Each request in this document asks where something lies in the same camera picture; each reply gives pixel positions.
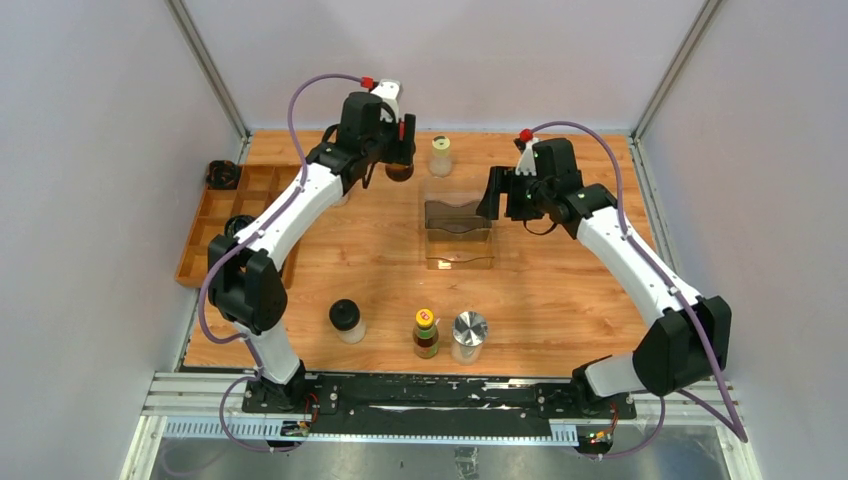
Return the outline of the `red lid sauce jar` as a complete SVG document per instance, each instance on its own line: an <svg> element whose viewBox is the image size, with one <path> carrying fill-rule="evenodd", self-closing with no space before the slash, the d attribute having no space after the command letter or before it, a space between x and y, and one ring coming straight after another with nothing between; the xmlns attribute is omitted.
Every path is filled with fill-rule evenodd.
<svg viewBox="0 0 848 480"><path fill-rule="evenodd" d="M385 175L393 182L402 183L410 180L415 172L415 164L411 163L385 163Z"/></svg>

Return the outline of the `yellow lid spice bottle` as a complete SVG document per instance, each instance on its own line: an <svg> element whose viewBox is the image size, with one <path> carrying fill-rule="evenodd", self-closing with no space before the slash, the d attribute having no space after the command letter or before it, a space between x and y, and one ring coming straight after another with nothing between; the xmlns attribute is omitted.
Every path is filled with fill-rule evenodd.
<svg viewBox="0 0 848 480"><path fill-rule="evenodd" d="M447 177L452 172L451 141L447 136L438 135L432 139L428 169L433 176L438 178Z"/></svg>

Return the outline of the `clear plastic organizer bin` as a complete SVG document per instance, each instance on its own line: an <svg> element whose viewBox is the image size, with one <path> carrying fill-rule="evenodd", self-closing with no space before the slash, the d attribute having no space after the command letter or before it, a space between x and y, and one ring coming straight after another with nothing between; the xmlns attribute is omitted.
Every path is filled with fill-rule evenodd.
<svg viewBox="0 0 848 480"><path fill-rule="evenodd" d="M478 177L430 177L421 186L424 258L433 271L489 270L495 266L491 220L477 214L485 193Z"/></svg>

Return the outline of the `silver lid blue bottle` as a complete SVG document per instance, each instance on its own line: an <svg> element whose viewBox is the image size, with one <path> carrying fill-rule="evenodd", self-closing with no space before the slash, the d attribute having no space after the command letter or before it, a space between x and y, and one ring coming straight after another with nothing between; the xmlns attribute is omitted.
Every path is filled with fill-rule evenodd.
<svg viewBox="0 0 848 480"><path fill-rule="evenodd" d="M334 206L334 207L342 207L342 206L345 206L345 205L349 202L350 197L351 197L351 193L350 193L350 192L348 192L348 193L346 193L346 194L342 195L342 196L340 197L340 199L339 199L339 200L337 200L337 201L333 204L333 206Z"/></svg>

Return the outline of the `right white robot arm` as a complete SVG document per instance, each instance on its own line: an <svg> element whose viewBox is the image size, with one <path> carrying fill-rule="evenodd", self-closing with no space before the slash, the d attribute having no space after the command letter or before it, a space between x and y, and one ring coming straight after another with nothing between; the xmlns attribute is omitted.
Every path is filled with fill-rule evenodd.
<svg viewBox="0 0 848 480"><path fill-rule="evenodd" d="M584 183L570 140L524 132L514 142L517 166L491 167L477 214L521 222L548 217L605 265L648 327L632 352L574 369L575 411L596 417L618 394L664 397L724 370L729 304L679 279L632 227L618 199L602 184Z"/></svg>

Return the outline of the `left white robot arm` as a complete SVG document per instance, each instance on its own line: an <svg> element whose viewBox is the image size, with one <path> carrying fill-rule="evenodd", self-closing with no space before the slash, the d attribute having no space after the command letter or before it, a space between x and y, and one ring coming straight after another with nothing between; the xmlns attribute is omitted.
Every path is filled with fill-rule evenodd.
<svg viewBox="0 0 848 480"><path fill-rule="evenodd" d="M376 164L412 166L416 118L400 112L399 97L395 81L349 94L339 122L309 151L283 193L234 237L219 235L208 246L208 300L254 358L258 376L249 386L283 413L298 411L307 390L305 365L283 324L285 261L327 209L356 183L369 182Z"/></svg>

